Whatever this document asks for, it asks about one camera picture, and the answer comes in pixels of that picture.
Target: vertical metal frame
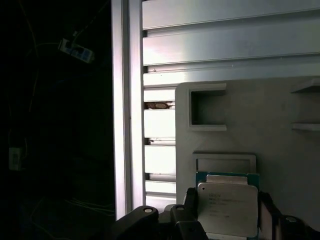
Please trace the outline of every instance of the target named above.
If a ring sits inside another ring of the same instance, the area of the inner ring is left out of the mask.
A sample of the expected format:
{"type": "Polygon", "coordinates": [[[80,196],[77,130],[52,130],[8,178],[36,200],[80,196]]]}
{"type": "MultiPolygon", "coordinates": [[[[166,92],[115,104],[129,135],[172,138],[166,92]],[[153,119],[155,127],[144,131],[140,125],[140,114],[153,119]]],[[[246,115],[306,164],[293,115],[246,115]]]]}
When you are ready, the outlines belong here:
{"type": "Polygon", "coordinates": [[[120,219],[146,202],[142,1],[111,4],[115,214],[120,219]]]}
{"type": "Polygon", "coordinates": [[[142,0],[129,0],[131,176],[133,209],[146,204],[142,0]]]}

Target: screw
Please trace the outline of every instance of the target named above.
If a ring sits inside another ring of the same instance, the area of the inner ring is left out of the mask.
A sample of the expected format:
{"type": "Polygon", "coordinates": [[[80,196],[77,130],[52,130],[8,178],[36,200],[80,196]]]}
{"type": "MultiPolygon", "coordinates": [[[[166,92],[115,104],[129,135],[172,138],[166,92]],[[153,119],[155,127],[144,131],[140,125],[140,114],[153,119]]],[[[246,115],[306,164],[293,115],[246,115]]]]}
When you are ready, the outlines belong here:
{"type": "Polygon", "coordinates": [[[297,222],[297,219],[293,216],[287,216],[285,219],[291,223],[297,222]]]}
{"type": "Polygon", "coordinates": [[[146,209],[144,210],[144,212],[147,213],[147,214],[149,214],[149,213],[152,212],[152,209],[151,209],[151,208],[146,208],[146,209]]]}

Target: cable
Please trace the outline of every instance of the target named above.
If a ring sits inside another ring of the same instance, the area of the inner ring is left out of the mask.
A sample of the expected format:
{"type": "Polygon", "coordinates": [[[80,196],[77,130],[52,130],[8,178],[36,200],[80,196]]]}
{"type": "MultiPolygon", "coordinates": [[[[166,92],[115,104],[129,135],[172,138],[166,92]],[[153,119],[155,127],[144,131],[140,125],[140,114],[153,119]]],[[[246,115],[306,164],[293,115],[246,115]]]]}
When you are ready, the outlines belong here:
{"type": "Polygon", "coordinates": [[[27,157],[28,155],[28,143],[27,143],[27,138],[24,138],[24,145],[25,145],[25,154],[24,154],[24,159],[27,157]]]}
{"type": "MultiPolygon", "coordinates": [[[[8,99],[8,109],[9,109],[9,117],[10,117],[10,120],[12,118],[12,110],[11,110],[11,106],[10,106],[10,100],[9,100],[9,94],[7,93],[6,94],[6,97],[8,99]]],[[[8,132],[8,145],[9,145],[9,148],[10,148],[10,135],[11,135],[11,131],[12,129],[10,128],[9,129],[9,132],[8,132]]]]}
{"type": "MultiPolygon", "coordinates": [[[[36,48],[38,48],[38,47],[40,47],[40,46],[43,46],[43,45],[59,45],[59,43],[57,43],[57,42],[44,42],[44,43],[39,43],[39,44],[36,45],[36,48]]],[[[33,48],[30,49],[30,50],[26,53],[26,55],[25,55],[24,57],[27,58],[27,57],[32,53],[32,51],[33,51],[33,48]]]]}
{"type": "Polygon", "coordinates": [[[75,44],[76,40],[78,39],[78,37],[96,20],[97,16],[105,9],[105,7],[107,6],[107,4],[110,2],[110,0],[107,0],[103,6],[99,9],[99,11],[97,12],[97,14],[92,18],[92,20],[81,30],[79,31],[74,39],[71,42],[71,47],[73,47],[73,45],[75,44]]]}
{"type": "Polygon", "coordinates": [[[103,214],[105,216],[114,216],[114,214],[106,214],[105,212],[103,212],[101,210],[101,208],[95,208],[95,207],[89,207],[89,206],[85,206],[85,205],[81,205],[81,204],[77,204],[77,203],[74,203],[74,202],[71,202],[71,201],[68,201],[68,200],[65,200],[67,203],[71,204],[71,205],[74,205],[74,206],[78,206],[78,207],[81,207],[81,208],[85,208],[85,209],[89,209],[91,211],[95,211],[97,213],[100,213],[100,214],[103,214]]]}
{"type": "MultiPolygon", "coordinates": [[[[27,14],[26,14],[26,11],[24,9],[24,6],[22,5],[21,3],[21,0],[18,0],[19,2],[19,5],[21,7],[21,10],[23,12],[23,15],[25,16],[25,20],[29,26],[29,30],[31,32],[31,35],[32,35],[32,39],[33,39],[33,45],[34,45],[34,51],[35,51],[35,55],[36,55],[36,58],[38,59],[39,58],[39,54],[38,54],[38,49],[37,49],[37,42],[36,42],[36,37],[35,37],[35,34],[34,34],[34,31],[32,29],[32,26],[31,26],[31,23],[27,17],[27,14]]],[[[33,85],[33,93],[32,93],[32,98],[31,98],[31,101],[30,101],[30,106],[29,106],[29,113],[31,112],[31,107],[32,107],[32,101],[33,101],[33,98],[35,96],[35,92],[36,92],[36,86],[37,86],[37,81],[38,81],[38,76],[39,76],[39,68],[36,70],[36,76],[35,76],[35,80],[34,80],[34,85],[33,85]]]]}
{"type": "Polygon", "coordinates": [[[95,210],[98,210],[98,211],[103,211],[103,212],[109,212],[109,213],[115,213],[114,210],[109,210],[109,209],[106,209],[106,208],[99,208],[99,207],[92,207],[92,206],[89,206],[87,204],[84,204],[84,203],[80,203],[80,202],[77,202],[77,201],[74,201],[74,200],[71,200],[69,201],[73,204],[76,204],[76,205],[81,205],[81,206],[84,206],[86,208],[91,208],[91,209],[95,209],[95,210]]]}
{"type": "Polygon", "coordinates": [[[79,202],[79,203],[82,203],[82,204],[85,204],[85,205],[92,205],[92,206],[97,206],[97,207],[101,207],[101,208],[106,208],[106,207],[109,207],[111,205],[113,205],[112,203],[110,204],[107,204],[107,205],[99,205],[99,204],[95,204],[95,203],[91,203],[91,202],[85,202],[85,201],[80,201],[76,198],[72,198],[75,202],[79,202]]]}
{"type": "Polygon", "coordinates": [[[67,237],[54,237],[53,235],[51,235],[50,232],[48,232],[45,228],[43,228],[42,226],[40,226],[39,224],[35,223],[33,221],[33,215],[36,212],[37,208],[39,207],[39,205],[44,201],[45,197],[41,198],[40,201],[35,205],[33,211],[31,212],[30,215],[30,221],[32,222],[32,224],[34,224],[38,229],[41,229],[42,231],[44,231],[46,234],[49,235],[50,238],[52,238],[53,240],[70,240],[67,237]]]}
{"type": "Polygon", "coordinates": [[[29,105],[29,113],[31,113],[31,107],[32,107],[32,102],[33,102],[33,99],[34,99],[34,96],[36,93],[36,86],[37,86],[38,77],[39,77],[39,68],[36,70],[33,91],[32,91],[31,101],[30,101],[30,105],[29,105]]]}
{"type": "Polygon", "coordinates": [[[20,7],[21,7],[21,10],[22,10],[22,12],[23,12],[23,15],[25,16],[25,20],[26,20],[26,22],[27,22],[27,24],[28,24],[29,30],[30,30],[30,32],[31,32],[32,39],[33,39],[33,44],[34,44],[35,55],[36,55],[36,57],[38,58],[39,55],[38,55],[38,49],[37,49],[37,44],[36,44],[36,38],[35,38],[34,31],[33,31],[32,27],[31,27],[31,23],[30,23],[30,21],[29,21],[29,19],[28,19],[28,17],[27,17],[25,8],[24,8],[24,6],[22,5],[21,0],[18,0],[18,2],[19,2],[19,5],[20,5],[20,7]]]}

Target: dark background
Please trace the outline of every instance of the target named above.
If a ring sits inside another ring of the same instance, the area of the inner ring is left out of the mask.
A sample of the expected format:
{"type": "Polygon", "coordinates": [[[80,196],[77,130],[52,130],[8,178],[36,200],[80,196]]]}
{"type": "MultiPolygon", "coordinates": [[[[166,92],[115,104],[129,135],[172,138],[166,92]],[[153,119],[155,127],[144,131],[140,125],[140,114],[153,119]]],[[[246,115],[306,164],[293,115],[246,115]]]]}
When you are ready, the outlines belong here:
{"type": "MultiPolygon", "coordinates": [[[[84,28],[105,2],[21,0],[37,44],[72,40],[75,29],[84,28]]],[[[95,53],[90,64],[59,51],[57,44],[39,46],[37,58],[18,0],[1,1],[0,11],[0,208],[5,223],[0,238],[52,239],[30,220],[44,197],[34,222],[54,237],[88,239],[114,216],[65,200],[114,204],[111,4],[76,40],[95,53]],[[27,142],[23,171],[8,168],[10,129],[11,147],[25,150],[27,142]]]]}

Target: small electronic device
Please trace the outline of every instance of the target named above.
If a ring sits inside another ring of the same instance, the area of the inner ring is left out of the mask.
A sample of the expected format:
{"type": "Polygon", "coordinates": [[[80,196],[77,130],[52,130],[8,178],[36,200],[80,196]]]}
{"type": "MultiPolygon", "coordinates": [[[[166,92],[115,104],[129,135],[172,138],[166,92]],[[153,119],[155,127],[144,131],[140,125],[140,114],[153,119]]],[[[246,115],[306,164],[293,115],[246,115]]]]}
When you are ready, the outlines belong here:
{"type": "Polygon", "coordinates": [[[71,43],[65,38],[61,40],[58,49],[87,64],[92,63],[92,61],[95,59],[95,53],[93,51],[78,44],[71,43]]]}
{"type": "Polygon", "coordinates": [[[12,171],[21,171],[22,148],[9,147],[9,169],[12,171]]]}

